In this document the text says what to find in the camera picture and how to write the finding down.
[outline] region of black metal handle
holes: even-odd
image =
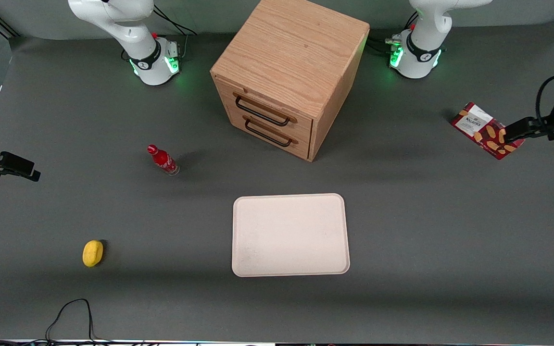
[[[264,119],[264,120],[268,121],[271,124],[275,124],[277,126],[285,126],[285,125],[288,125],[288,123],[290,122],[290,118],[286,118],[286,120],[283,121],[283,122],[280,122],[280,121],[277,121],[277,120],[272,120],[271,118],[269,118],[268,116],[265,116],[264,114],[261,114],[259,112],[254,111],[251,108],[248,108],[248,107],[245,107],[244,105],[241,105],[240,104],[240,96],[237,96],[237,101],[235,101],[235,103],[237,104],[238,108],[257,116],[258,118]]]
[[[287,142],[287,143],[281,143],[280,141],[278,141],[278,140],[276,140],[276,139],[273,139],[273,138],[270,138],[269,136],[263,134],[263,133],[260,132],[260,131],[257,131],[257,130],[252,129],[251,127],[249,127],[249,123],[250,123],[250,122],[251,122],[251,120],[246,119],[246,121],[245,121],[245,128],[248,129],[249,131],[251,131],[251,132],[257,134],[258,136],[261,136],[262,138],[265,138],[265,139],[267,139],[267,140],[270,140],[271,142],[273,142],[273,143],[279,145],[280,147],[284,147],[284,148],[285,148],[285,147],[288,147],[288,146],[290,146],[290,144],[292,144],[292,140],[291,140],[291,139],[288,139],[288,142]]]

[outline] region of white tray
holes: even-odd
[[[240,197],[233,214],[237,276],[343,274],[350,268],[345,204],[336,193]]]

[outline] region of wooden drawer cabinet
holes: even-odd
[[[367,23],[306,0],[262,0],[211,68],[230,122],[313,161],[368,33]]]

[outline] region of red bottle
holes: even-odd
[[[158,147],[153,144],[147,147],[147,151],[153,157],[153,162],[160,166],[167,175],[176,175],[176,173],[178,173],[179,167],[167,152],[158,149]]]

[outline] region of bottle cap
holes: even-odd
[[[158,149],[158,147],[156,147],[156,146],[154,146],[153,144],[151,144],[151,145],[149,145],[149,146],[147,147],[147,151],[148,151],[151,155],[155,155],[155,154],[157,154],[158,151],[160,151],[160,150]]]

